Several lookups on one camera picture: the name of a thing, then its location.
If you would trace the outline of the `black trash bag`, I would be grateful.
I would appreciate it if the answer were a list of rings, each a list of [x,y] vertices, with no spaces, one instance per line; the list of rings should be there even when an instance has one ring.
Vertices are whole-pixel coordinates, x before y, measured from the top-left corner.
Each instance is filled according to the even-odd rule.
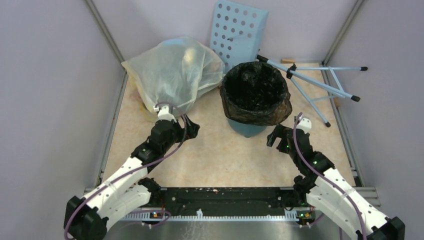
[[[273,126],[293,112],[282,73],[266,62],[244,62],[224,76],[219,89],[225,116],[246,125]]]

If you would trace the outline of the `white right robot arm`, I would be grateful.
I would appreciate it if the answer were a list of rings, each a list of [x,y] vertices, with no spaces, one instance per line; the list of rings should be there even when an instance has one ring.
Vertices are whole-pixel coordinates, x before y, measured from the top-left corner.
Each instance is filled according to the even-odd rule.
[[[312,122],[297,116],[293,127],[278,124],[267,136],[267,146],[280,139],[277,150],[287,154],[300,172],[294,179],[293,200],[313,206],[331,219],[352,240],[403,240],[406,226],[369,203],[322,152],[313,149]]]

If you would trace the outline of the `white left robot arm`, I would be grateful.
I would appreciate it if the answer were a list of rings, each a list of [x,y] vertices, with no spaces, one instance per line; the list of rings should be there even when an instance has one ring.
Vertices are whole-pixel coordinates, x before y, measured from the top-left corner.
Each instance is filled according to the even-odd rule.
[[[63,224],[66,240],[102,240],[131,211],[160,202],[160,186],[146,176],[185,141],[197,137],[200,125],[187,115],[182,120],[183,126],[175,119],[158,120],[115,173],[91,192],[67,202]]]

